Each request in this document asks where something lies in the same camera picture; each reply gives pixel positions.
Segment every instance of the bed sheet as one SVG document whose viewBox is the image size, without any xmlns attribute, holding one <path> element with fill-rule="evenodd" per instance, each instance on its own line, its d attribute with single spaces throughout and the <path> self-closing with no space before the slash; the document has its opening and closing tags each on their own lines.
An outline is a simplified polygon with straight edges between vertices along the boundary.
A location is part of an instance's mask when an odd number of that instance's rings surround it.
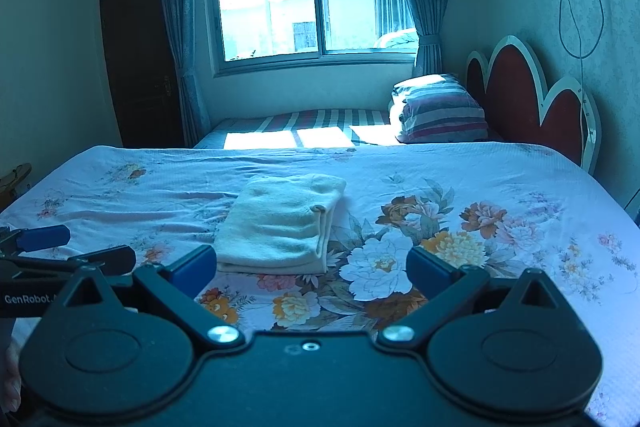
<svg viewBox="0 0 640 427">
<path fill-rule="evenodd" d="M 195 149 L 286 149 L 398 145 L 389 113 L 319 109 L 267 118 L 223 120 Z"/>
<path fill-rule="evenodd" d="M 487 142 L 229 152 L 101 146 L 33 187 L 0 215 L 0 226 L 68 226 L 68 246 L 41 257 L 66 259 L 126 243 L 138 263 L 170 263 L 212 244 L 250 177 L 307 172 L 347 181 L 334 215 L 329 272 L 221 273 L 196 301 L 244 331 L 375 332 L 426 304 L 405 273 L 413 245 L 496 276 L 541 267 L 604 354 L 590 413 L 610 427 L 640 419 L 640 231 L 586 172 L 544 147 Z M 18 321 L 16 335 L 33 324 Z"/>
</svg>

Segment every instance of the door handle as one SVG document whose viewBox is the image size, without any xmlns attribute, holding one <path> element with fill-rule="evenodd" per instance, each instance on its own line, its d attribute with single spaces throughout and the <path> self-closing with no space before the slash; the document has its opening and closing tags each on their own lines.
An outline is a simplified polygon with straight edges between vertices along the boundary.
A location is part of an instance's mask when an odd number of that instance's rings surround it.
<svg viewBox="0 0 640 427">
<path fill-rule="evenodd" d="M 171 96 L 171 82 L 169 81 L 169 75 L 164 76 L 164 90 L 167 96 Z"/>
</svg>

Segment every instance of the curtain tieback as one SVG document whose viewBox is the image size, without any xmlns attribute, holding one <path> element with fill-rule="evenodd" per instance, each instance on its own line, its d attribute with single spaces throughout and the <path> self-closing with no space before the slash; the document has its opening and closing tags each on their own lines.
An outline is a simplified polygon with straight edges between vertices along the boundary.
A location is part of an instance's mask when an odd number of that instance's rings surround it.
<svg viewBox="0 0 640 427">
<path fill-rule="evenodd" d="M 175 72 L 178 74 L 178 78 L 196 76 L 196 71 L 193 68 L 176 68 Z"/>
<path fill-rule="evenodd" d="M 420 35 L 418 38 L 418 46 L 433 46 L 434 44 L 440 44 L 440 34 L 433 35 Z"/>
</svg>

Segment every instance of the white towel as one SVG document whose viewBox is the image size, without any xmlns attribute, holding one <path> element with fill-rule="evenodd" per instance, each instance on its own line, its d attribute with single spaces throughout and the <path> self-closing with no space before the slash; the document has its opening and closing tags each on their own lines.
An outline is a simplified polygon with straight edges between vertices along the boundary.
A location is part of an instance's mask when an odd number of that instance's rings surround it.
<svg viewBox="0 0 640 427">
<path fill-rule="evenodd" d="M 218 270 L 326 273 L 326 245 L 346 181 L 326 174 L 251 178 L 214 241 Z"/>
</svg>

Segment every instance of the window frame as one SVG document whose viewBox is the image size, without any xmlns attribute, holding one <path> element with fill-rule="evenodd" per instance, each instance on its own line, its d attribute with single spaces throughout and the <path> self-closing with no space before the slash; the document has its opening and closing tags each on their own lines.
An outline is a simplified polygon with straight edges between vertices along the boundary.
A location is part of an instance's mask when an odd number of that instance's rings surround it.
<svg viewBox="0 0 640 427">
<path fill-rule="evenodd" d="M 415 51 L 398 52 L 384 48 L 365 48 L 359 50 L 328 50 L 325 36 L 327 33 L 324 18 L 323 0 L 314 0 L 316 7 L 316 52 L 269 55 L 267 57 L 225 60 L 222 16 L 219 0 L 205 0 L 207 32 L 209 34 L 210 54 L 214 64 L 214 74 L 222 76 L 249 71 L 298 68 L 304 66 L 324 66 L 340 64 L 393 64 L 413 63 Z"/>
</svg>

